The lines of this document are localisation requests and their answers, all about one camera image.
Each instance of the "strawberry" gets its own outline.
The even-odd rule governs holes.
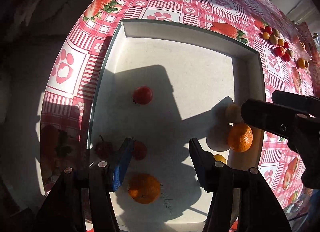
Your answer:
[[[232,25],[228,23],[223,22],[212,22],[212,27],[210,27],[210,30],[215,31],[220,34],[227,35],[231,38],[237,39],[238,41],[241,41],[243,43],[248,43],[248,40],[243,38],[244,33],[241,30],[238,30],[237,28],[233,27]]]
[[[297,168],[298,163],[298,157],[295,157],[290,163],[288,164],[288,170],[291,170],[294,172]]]
[[[283,182],[282,182],[282,188],[283,189],[286,189],[289,186],[291,178],[292,178],[292,174],[293,174],[293,172],[291,170],[286,170],[285,171],[284,179],[283,179]]]
[[[107,13],[116,12],[118,8],[114,6],[118,4],[115,0],[94,0],[89,7],[84,11],[83,20],[95,21],[95,18],[101,19],[100,11],[105,11]]]

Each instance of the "table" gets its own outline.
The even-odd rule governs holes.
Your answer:
[[[284,62],[260,36],[260,27],[270,25],[291,44],[289,30],[294,26],[269,0],[94,0],[65,40],[44,95],[40,162],[47,192],[65,166],[76,168],[86,159],[96,81],[122,18],[186,23],[228,35],[256,49],[261,56],[267,101],[275,90],[313,94],[309,69],[296,68],[297,49],[291,45],[295,61]],[[305,170],[300,156],[286,144],[285,139],[265,133],[258,166],[283,208],[301,192]],[[297,168],[290,173],[288,165],[296,157]],[[290,183],[284,189],[285,178]]]

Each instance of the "strawberry print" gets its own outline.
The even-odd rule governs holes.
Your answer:
[[[248,43],[248,40],[244,38],[244,33],[233,27],[232,25],[228,23],[223,22],[212,22],[212,26],[210,27],[210,30],[215,31],[220,34],[227,35],[231,38],[237,39],[238,41],[241,41],[243,43]]]
[[[101,19],[102,11],[107,13],[116,12],[118,8],[114,7],[118,4],[115,0],[94,0],[84,11],[83,20],[91,20],[95,22],[95,18]]]

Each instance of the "orange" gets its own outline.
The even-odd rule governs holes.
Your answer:
[[[245,123],[234,125],[228,135],[228,145],[235,152],[245,152],[252,144],[252,130]]]
[[[299,68],[305,68],[306,67],[306,62],[303,58],[298,58],[297,60],[297,66]]]
[[[150,174],[138,173],[129,181],[128,193],[138,203],[152,203],[160,195],[160,182]]]

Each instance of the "red tomato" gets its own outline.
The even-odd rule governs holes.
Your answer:
[[[148,104],[152,100],[152,96],[153,94],[151,88],[143,85],[134,91],[132,98],[137,104]]]
[[[290,45],[289,45],[288,42],[285,42],[285,43],[283,44],[283,47],[284,47],[285,49],[289,49]]]
[[[275,49],[275,54],[278,56],[278,57],[282,57],[284,54],[285,54],[285,49],[283,47],[277,47]]]
[[[282,59],[284,60],[284,61],[290,61],[291,60],[291,56],[290,56],[290,54],[289,53],[285,53],[283,56],[282,56]]]
[[[142,143],[135,141],[134,142],[134,150],[132,152],[132,156],[137,160],[142,160],[147,155],[147,147]]]
[[[266,27],[264,28],[264,32],[267,32],[267,33],[269,33],[269,34],[271,35],[271,34],[272,34],[272,28],[269,27],[269,26],[266,26]]]

